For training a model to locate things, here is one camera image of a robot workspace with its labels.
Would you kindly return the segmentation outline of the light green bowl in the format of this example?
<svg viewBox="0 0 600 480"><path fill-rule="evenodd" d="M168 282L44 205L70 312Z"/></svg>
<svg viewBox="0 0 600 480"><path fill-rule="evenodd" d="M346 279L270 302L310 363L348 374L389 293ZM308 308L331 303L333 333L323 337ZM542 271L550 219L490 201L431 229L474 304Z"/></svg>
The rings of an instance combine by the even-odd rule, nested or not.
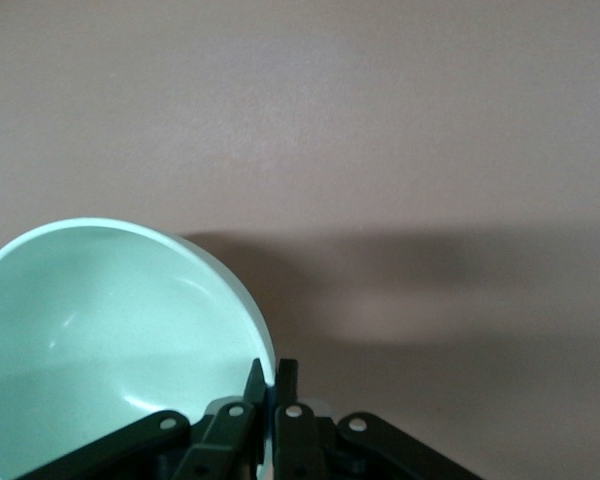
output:
<svg viewBox="0 0 600 480"><path fill-rule="evenodd" d="M15 480L149 414L190 421L275 377L255 301L187 240L85 218L0 250L0 480Z"/></svg>

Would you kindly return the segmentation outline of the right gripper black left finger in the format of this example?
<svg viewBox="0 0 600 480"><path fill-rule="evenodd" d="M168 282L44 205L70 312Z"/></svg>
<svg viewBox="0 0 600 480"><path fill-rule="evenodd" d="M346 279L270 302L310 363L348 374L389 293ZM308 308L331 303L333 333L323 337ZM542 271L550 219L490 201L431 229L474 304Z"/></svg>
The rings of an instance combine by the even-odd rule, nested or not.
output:
<svg viewBox="0 0 600 480"><path fill-rule="evenodd" d="M221 402L197 423L159 411L26 473L24 480L257 480L267 396L255 359L243 395Z"/></svg>

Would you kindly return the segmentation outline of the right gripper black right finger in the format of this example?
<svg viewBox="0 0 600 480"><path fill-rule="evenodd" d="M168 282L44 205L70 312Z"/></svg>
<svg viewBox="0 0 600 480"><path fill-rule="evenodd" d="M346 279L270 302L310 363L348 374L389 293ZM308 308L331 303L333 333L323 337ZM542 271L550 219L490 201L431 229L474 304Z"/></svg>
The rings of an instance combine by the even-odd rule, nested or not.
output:
<svg viewBox="0 0 600 480"><path fill-rule="evenodd" d="M377 415L316 414L298 399L298 370L282 359L276 372L274 480L484 480Z"/></svg>

